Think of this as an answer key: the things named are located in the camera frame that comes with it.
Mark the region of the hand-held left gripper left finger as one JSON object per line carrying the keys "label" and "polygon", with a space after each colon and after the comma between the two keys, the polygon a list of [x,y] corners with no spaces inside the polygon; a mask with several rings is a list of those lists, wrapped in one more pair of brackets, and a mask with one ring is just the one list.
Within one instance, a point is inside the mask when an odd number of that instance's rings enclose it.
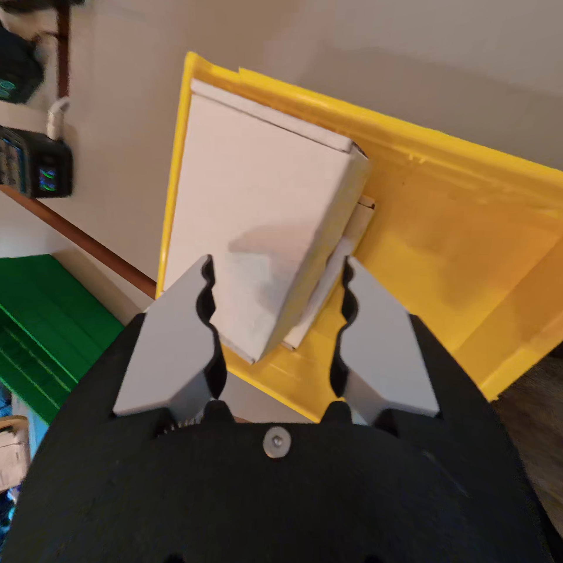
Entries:
{"label": "hand-held left gripper left finger", "polygon": [[113,411],[117,416],[165,408],[197,417],[227,380],[220,337],[211,317],[215,271],[197,260],[146,311]]}

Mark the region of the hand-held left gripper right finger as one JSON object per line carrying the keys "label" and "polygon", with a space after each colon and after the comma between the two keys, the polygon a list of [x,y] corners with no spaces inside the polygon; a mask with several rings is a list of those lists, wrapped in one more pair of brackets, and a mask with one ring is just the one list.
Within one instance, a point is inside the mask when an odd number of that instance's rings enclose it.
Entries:
{"label": "hand-held left gripper right finger", "polygon": [[412,319],[355,258],[345,258],[341,313],[330,384],[352,419],[373,425],[389,409],[434,417],[439,412]]}

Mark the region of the yellow storage bin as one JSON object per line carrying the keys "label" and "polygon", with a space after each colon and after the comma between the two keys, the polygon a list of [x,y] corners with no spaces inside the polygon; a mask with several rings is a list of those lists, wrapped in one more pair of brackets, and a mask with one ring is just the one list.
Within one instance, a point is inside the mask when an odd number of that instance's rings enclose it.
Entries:
{"label": "yellow storage bin", "polygon": [[[371,163],[362,195],[375,213],[354,251],[495,400],[562,341],[562,172],[383,116],[265,75],[188,53],[181,82],[165,220],[171,218],[189,84],[198,79],[355,142]],[[170,227],[163,224],[163,242]],[[161,257],[158,274],[165,259]],[[157,296],[164,291],[157,281]],[[342,290],[299,348],[249,363],[222,341],[227,369],[307,418],[329,385]]]}

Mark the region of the white mailer box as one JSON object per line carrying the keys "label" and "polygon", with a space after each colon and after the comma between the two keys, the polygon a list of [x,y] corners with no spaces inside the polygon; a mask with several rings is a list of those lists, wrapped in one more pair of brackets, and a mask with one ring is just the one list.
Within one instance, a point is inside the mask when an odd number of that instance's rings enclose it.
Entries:
{"label": "white mailer box", "polygon": [[340,240],[325,263],[323,273],[299,318],[299,323],[291,329],[282,342],[288,350],[294,351],[299,348],[327,303],[341,278],[345,258],[352,255],[361,242],[372,220],[375,207],[375,201],[365,195],[356,203]]}
{"label": "white mailer box", "polygon": [[158,282],[211,255],[212,323],[252,364],[301,320],[372,166],[345,136],[198,79],[189,90]]}

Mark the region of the grey desk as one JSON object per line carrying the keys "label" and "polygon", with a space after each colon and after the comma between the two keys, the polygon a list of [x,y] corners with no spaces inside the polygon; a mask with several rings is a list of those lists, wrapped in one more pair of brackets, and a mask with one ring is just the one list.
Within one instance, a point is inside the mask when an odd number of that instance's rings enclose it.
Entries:
{"label": "grey desk", "polygon": [[155,280],[185,56],[562,172],[562,1],[89,1],[58,214]]}

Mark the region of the green storage bin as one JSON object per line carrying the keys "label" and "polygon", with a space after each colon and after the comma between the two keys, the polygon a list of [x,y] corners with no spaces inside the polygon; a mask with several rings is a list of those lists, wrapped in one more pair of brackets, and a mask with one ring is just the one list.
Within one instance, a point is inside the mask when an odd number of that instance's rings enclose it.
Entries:
{"label": "green storage bin", "polygon": [[1,258],[1,383],[47,425],[123,329],[53,256]]}

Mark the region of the black device box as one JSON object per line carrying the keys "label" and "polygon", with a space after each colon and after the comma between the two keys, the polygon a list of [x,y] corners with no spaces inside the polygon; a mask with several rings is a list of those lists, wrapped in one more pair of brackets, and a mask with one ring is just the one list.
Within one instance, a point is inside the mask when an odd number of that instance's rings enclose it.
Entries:
{"label": "black device box", "polygon": [[1,101],[25,104],[45,79],[35,43],[1,24]]}

